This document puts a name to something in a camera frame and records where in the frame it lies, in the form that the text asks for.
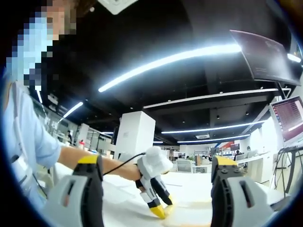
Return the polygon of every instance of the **light blue shirt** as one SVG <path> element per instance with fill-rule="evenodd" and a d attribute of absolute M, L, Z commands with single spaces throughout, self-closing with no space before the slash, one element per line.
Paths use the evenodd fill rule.
<path fill-rule="evenodd" d="M 12 81 L 23 80 L 25 74 L 30 74 L 30 71 L 35 69 L 35 64 L 41 63 L 42 52 L 47 51 L 47 46 L 52 45 L 46 18 L 37 17 L 33 22 L 29 28 L 24 29 L 24 35 L 20 37 L 18 47 L 13 48 L 12 58 L 7 59 L 7 74 Z M 61 146 L 59 141 L 53 138 L 39 121 L 29 95 L 22 92 L 19 87 L 18 91 L 21 137 L 28 156 L 28 165 L 35 173 L 37 164 L 50 168 L 57 162 Z M 8 106 L 3 115 L 4 140 L 8 158 L 21 155 L 13 122 L 14 100 L 11 88 Z M 39 194 L 37 187 L 38 185 L 33 181 L 28 198 L 37 209 L 40 209 L 43 207 L 45 199 Z"/>

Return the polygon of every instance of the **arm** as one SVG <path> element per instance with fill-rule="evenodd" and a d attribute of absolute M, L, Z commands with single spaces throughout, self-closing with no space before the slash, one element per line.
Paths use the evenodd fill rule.
<path fill-rule="evenodd" d="M 59 160 L 61 164 L 74 169 L 78 163 L 78 161 L 88 155 L 93 155 L 87 151 L 77 149 L 77 148 L 71 148 L 71 147 L 62 147 Z M 121 165 L 122 162 L 118 160 L 109 159 L 106 157 L 102 157 L 102 167 L 103 167 L 103 173 L 106 173 L 117 166 Z M 136 181 L 141 178 L 140 172 L 137 168 L 137 166 L 132 164 L 125 164 L 122 167 L 118 168 L 117 170 L 111 172 L 110 174 L 119 175 L 120 177 L 123 177 L 127 180 Z"/>

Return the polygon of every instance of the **black ceiling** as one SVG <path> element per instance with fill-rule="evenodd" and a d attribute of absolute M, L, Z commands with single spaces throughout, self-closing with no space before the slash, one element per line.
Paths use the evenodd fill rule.
<path fill-rule="evenodd" d="M 264 108 L 276 92 L 143 109 L 168 100 L 276 87 L 273 82 L 253 81 L 241 53 L 178 61 L 98 92 L 112 79 L 151 61 L 204 46 L 230 44 L 230 29 L 268 37 L 289 50 L 290 33 L 265 2 L 139 0 L 116 16 L 96 3 L 94 12 L 78 21 L 77 34 L 62 37 L 52 47 L 53 57 L 43 59 L 42 73 L 47 75 L 43 101 L 50 104 L 47 100 L 50 93 L 67 109 L 83 101 L 84 105 L 68 118 L 99 131 L 113 131 L 122 114 L 144 110 L 156 120 L 156 139 L 168 144 L 194 140 L 197 133 L 163 135 L 161 131 L 265 119 L 268 115 Z M 256 127 L 211 131 L 210 136 L 211 139 L 236 136 Z"/>

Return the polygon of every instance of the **white pillar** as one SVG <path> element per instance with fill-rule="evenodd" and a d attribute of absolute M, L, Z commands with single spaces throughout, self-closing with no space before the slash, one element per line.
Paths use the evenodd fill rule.
<path fill-rule="evenodd" d="M 79 145 L 79 142 L 81 140 L 86 142 L 88 132 L 89 132 L 89 126 L 87 124 L 81 124 L 80 129 L 79 129 L 79 134 L 77 137 L 77 145 Z"/>
<path fill-rule="evenodd" d="M 156 121 L 142 111 L 125 113 L 119 126 L 114 159 L 131 158 L 153 145 Z"/>

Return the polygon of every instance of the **person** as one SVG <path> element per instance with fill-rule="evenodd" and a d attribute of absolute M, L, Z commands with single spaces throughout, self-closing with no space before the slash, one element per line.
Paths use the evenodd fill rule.
<path fill-rule="evenodd" d="M 67 131 L 67 137 L 68 137 L 68 141 L 71 144 L 72 138 L 71 138 L 71 131 L 70 130 Z"/>
<path fill-rule="evenodd" d="M 236 157 L 237 157 L 238 155 L 240 155 L 240 154 L 241 154 L 240 151 L 237 150 L 237 151 L 236 151 L 236 154 L 235 154 L 235 157 L 233 158 L 233 160 L 236 161 Z"/>
<path fill-rule="evenodd" d="M 35 64 L 41 63 L 42 52 L 46 51 L 53 41 L 58 40 L 59 35 L 65 34 L 66 20 L 70 20 L 69 12 L 74 9 L 77 2 L 77 0 L 53 0 L 52 5 L 44 7 L 43 12 L 36 14 L 33 26 L 24 30 L 22 44 L 19 42 L 21 45 L 14 49 L 18 54 L 12 54 L 12 58 L 7 60 L 3 77 L 2 123 L 5 132 L 3 136 L 6 156 L 8 161 L 12 162 L 11 166 L 16 178 L 18 172 L 13 168 L 13 163 L 21 157 L 24 158 L 27 168 L 31 168 L 35 175 L 37 164 L 49 169 L 59 162 L 74 169 L 81 158 L 93 155 L 78 148 L 65 147 L 53 138 L 35 114 L 30 96 L 22 92 L 15 83 L 16 80 L 24 80 L 24 75 L 28 74 L 30 69 L 34 69 Z M 118 160 L 102 158 L 104 173 L 121 164 L 122 162 Z M 141 178 L 137 166 L 132 164 L 125 164 L 112 174 L 132 181 Z M 30 183 L 30 190 L 26 197 L 39 210 L 44 206 L 46 199 L 39 194 L 37 183 L 35 181 Z"/>

